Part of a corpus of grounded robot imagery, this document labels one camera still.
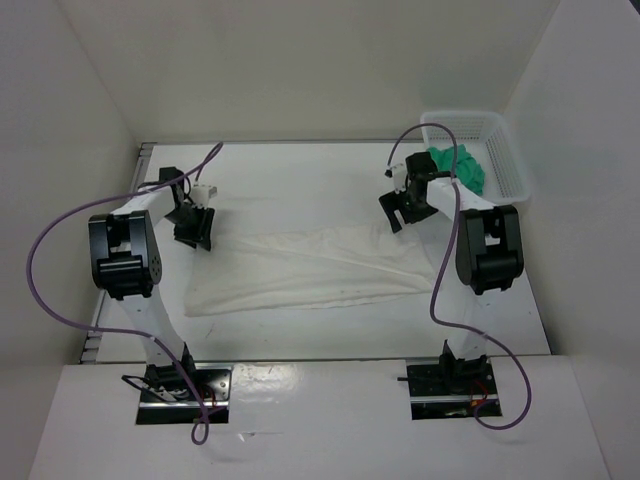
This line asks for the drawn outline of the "white tank top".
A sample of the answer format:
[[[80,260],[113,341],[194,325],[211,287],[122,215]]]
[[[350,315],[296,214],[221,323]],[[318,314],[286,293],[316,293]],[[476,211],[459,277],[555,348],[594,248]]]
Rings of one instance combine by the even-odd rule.
[[[195,256],[184,312],[359,306],[429,293],[435,277],[419,235],[384,223],[220,235]]]

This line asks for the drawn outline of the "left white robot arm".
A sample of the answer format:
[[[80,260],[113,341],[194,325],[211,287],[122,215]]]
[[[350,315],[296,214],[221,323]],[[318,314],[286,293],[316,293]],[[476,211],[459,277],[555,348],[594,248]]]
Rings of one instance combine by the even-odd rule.
[[[175,241],[209,251],[215,215],[208,201],[216,190],[203,187],[190,195],[182,175],[176,167],[164,167],[157,181],[140,185],[154,192],[140,193],[88,222],[94,283],[120,304],[135,330],[147,334],[142,340],[147,370],[141,382],[150,396],[165,401],[193,400],[199,375],[161,299],[163,267],[155,226],[167,220]]]

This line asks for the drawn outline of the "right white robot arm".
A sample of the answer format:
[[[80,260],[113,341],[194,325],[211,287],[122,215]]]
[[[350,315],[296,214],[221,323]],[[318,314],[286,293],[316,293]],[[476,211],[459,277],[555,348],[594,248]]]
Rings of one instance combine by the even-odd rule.
[[[499,206],[475,194],[450,171],[440,171],[428,152],[412,154],[403,163],[388,166],[385,176],[392,180],[393,190],[382,195],[379,203],[394,233],[403,225],[438,213],[452,222],[429,315],[437,325],[462,335],[454,344],[444,343],[437,379],[448,393],[464,393],[488,372],[488,334],[474,319],[440,318],[436,302],[450,263],[458,281],[476,297],[511,288],[524,270],[518,211],[512,205]]]

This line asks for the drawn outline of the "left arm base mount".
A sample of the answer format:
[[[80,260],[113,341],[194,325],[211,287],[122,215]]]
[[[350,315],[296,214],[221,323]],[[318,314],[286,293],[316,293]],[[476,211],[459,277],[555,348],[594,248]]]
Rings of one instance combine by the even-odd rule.
[[[232,366],[197,363],[195,368],[193,383],[209,412],[210,423],[227,424]],[[200,417],[199,403],[182,378],[172,387],[153,385],[149,371],[144,375],[122,375],[121,380],[139,392],[137,425],[193,424]]]

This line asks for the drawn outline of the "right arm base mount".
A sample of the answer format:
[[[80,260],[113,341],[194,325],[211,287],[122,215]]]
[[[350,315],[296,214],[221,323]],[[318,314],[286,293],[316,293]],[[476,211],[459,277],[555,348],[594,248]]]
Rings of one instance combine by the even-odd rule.
[[[413,420],[501,417],[492,365],[486,355],[456,358],[444,349],[437,360],[407,362],[397,381],[408,387]]]

